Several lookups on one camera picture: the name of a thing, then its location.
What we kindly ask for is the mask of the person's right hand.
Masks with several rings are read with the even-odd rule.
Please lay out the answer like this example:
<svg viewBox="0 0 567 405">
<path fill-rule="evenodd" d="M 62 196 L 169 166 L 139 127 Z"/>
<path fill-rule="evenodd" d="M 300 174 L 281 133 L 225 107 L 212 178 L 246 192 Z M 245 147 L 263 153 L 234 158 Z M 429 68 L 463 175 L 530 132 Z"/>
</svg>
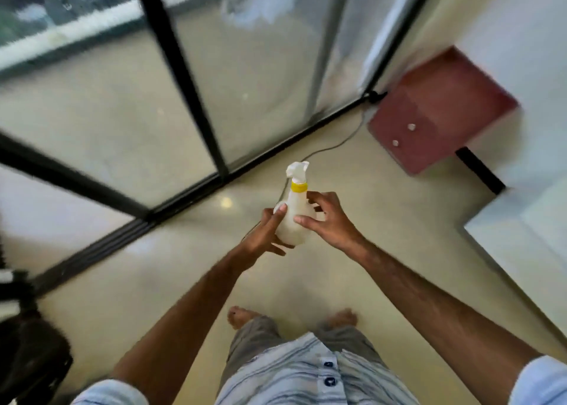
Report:
<svg viewBox="0 0 567 405">
<path fill-rule="evenodd" d="M 344 212 L 337 194 L 308 191 L 307 198 L 309 202 L 317 202 L 325 208 L 322 212 L 324 219 L 321 220 L 325 221 L 325 228 L 313 232 L 352 260 L 359 261 L 370 244 Z"/>
</svg>

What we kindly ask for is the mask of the person's left hand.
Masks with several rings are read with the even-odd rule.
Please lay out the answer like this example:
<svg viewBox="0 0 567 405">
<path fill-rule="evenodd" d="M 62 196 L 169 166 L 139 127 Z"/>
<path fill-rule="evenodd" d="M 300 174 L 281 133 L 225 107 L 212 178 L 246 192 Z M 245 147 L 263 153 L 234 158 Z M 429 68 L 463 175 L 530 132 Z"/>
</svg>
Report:
<svg viewBox="0 0 567 405">
<path fill-rule="evenodd" d="M 286 244 L 276 235 L 277 229 L 271 229 L 271 217 L 273 208 L 265 208 L 259 223 L 244 237 L 238 245 L 238 253 L 243 257 L 246 268 L 251 267 L 266 252 L 271 252 L 284 257 L 286 249 L 294 249 L 295 246 Z"/>
</svg>

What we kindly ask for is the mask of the white spray bottle yellow collar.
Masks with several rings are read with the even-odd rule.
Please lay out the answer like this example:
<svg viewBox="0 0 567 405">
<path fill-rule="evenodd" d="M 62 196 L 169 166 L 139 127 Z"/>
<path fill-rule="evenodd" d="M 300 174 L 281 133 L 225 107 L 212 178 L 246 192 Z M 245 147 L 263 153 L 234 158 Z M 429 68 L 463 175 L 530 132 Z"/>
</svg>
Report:
<svg viewBox="0 0 567 405">
<path fill-rule="evenodd" d="M 308 166 L 308 161 L 293 162 L 288 165 L 286 176 L 290 181 L 289 193 L 286 199 L 278 202 L 274 207 L 274 211 L 277 212 L 280 206 L 287 206 L 286 215 L 280 222 L 275 234 L 281 242 L 289 246 L 299 246 L 305 243 L 311 232 L 311 230 L 296 223 L 294 218 L 298 215 L 316 218 L 315 208 L 308 202 L 307 198 L 306 173 Z"/>
</svg>

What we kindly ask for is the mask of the person's right forearm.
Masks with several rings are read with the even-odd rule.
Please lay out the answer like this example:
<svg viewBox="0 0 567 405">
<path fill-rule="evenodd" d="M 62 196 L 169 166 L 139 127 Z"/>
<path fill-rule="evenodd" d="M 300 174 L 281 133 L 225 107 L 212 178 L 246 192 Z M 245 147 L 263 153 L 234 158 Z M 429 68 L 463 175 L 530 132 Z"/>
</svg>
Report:
<svg viewBox="0 0 567 405">
<path fill-rule="evenodd" d="M 351 255 L 481 405 L 506 405 L 532 346 L 363 239 Z"/>
</svg>

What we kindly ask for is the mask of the person's left forearm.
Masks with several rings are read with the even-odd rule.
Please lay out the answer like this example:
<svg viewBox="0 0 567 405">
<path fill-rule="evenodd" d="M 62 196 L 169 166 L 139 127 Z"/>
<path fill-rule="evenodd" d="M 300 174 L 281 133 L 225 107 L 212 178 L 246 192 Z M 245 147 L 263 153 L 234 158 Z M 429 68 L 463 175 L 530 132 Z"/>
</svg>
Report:
<svg viewBox="0 0 567 405">
<path fill-rule="evenodd" d="M 238 278 L 265 253 L 239 244 L 213 265 L 128 351 L 110 374 L 149 405 L 172 405 Z"/>
</svg>

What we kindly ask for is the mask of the person's right foot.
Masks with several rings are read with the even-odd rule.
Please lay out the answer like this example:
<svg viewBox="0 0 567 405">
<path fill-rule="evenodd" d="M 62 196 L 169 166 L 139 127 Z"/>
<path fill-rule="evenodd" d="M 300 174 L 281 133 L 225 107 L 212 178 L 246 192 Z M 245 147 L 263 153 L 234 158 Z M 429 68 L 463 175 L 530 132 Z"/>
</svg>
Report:
<svg viewBox="0 0 567 405">
<path fill-rule="evenodd" d="M 345 308 L 327 318 L 324 324 L 330 330 L 349 326 L 356 328 L 358 325 L 358 315 L 351 308 Z"/>
</svg>

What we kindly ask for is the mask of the person's foot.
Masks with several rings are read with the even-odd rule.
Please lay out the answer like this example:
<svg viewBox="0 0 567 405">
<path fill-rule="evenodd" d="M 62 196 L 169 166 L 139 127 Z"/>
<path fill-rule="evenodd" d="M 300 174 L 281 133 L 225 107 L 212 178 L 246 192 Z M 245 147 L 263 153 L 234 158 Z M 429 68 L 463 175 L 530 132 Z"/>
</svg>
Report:
<svg viewBox="0 0 567 405">
<path fill-rule="evenodd" d="M 227 321 L 234 330 L 240 330 L 249 321 L 262 314 L 239 306 L 232 306 L 227 313 Z"/>
<path fill-rule="evenodd" d="M 345 308 L 327 318 L 324 324 L 330 330 L 349 326 L 356 328 L 358 325 L 358 315 L 351 308 Z"/>
</svg>

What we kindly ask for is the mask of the person's left foot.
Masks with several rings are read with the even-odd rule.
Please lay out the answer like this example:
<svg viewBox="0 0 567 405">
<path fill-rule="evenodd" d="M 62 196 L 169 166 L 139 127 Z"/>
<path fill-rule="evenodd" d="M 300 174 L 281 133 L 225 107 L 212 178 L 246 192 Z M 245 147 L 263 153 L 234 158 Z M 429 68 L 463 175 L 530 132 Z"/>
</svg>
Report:
<svg viewBox="0 0 567 405">
<path fill-rule="evenodd" d="M 240 330 L 249 321 L 262 314 L 239 306 L 232 306 L 227 313 L 227 321 L 234 330 Z"/>
</svg>

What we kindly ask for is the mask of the grey shorts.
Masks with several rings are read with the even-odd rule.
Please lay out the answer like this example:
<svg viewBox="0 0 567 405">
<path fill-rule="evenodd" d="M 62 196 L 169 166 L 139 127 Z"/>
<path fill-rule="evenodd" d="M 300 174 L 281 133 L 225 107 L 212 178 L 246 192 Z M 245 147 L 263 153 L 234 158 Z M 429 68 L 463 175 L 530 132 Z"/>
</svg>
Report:
<svg viewBox="0 0 567 405">
<path fill-rule="evenodd" d="M 329 350 L 338 352 L 346 350 L 385 366 L 370 340 L 357 328 L 349 326 L 330 330 L 324 322 L 319 323 L 311 332 Z M 251 359 L 282 344 L 287 344 L 287 341 L 280 336 L 277 323 L 272 318 L 262 315 L 249 321 L 235 333 L 218 390 L 221 390 L 224 384 Z"/>
</svg>

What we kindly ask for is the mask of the reddish brown wooden cabinet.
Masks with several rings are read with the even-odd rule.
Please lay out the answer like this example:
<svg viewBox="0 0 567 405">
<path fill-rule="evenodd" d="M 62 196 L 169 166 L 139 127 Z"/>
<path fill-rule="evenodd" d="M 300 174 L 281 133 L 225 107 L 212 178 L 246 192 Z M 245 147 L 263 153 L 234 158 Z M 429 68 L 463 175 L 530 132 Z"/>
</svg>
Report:
<svg viewBox="0 0 567 405">
<path fill-rule="evenodd" d="M 407 174 L 417 175 L 518 107 L 452 46 L 406 72 L 379 103 L 368 130 Z"/>
</svg>

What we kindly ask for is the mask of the striped white shirt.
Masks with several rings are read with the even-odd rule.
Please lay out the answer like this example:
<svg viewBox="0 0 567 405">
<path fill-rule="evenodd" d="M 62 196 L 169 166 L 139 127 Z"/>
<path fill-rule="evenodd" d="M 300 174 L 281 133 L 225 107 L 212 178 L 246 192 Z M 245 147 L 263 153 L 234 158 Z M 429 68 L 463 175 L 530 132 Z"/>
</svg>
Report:
<svg viewBox="0 0 567 405">
<path fill-rule="evenodd" d="M 272 347 L 223 385 L 214 405 L 419 405 L 383 364 L 332 352 L 314 334 Z M 543 356 L 520 373 L 508 405 L 567 405 L 567 365 Z"/>
</svg>

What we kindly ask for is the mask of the black framed glass sliding door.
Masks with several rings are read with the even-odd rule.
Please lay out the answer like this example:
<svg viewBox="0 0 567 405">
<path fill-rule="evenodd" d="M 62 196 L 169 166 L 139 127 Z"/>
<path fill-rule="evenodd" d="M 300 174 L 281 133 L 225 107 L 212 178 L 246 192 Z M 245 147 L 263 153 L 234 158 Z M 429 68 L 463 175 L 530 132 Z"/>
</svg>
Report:
<svg viewBox="0 0 567 405">
<path fill-rule="evenodd" d="M 0 265 L 36 297 L 384 95 L 427 0 L 0 0 Z"/>
</svg>

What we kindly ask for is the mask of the white bed mattress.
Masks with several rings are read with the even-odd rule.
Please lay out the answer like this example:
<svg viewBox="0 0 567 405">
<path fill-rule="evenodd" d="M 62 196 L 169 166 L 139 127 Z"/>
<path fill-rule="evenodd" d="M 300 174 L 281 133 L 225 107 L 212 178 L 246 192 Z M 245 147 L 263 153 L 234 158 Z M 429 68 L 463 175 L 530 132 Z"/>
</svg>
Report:
<svg viewBox="0 0 567 405">
<path fill-rule="evenodd" d="M 464 228 L 567 337 L 567 175 L 508 187 Z"/>
</svg>

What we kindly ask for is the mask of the black chair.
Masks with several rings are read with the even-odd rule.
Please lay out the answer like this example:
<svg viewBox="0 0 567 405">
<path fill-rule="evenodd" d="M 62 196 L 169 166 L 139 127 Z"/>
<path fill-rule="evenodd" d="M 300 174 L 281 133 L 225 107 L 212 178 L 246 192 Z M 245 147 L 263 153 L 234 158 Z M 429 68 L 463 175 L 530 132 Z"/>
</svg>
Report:
<svg viewBox="0 0 567 405">
<path fill-rule="evenodd" d="M 0 405 L 49 405 L 73 357 L 40 313 L 28 271 L 11 268 L 0 238 Z"/>
</svg>

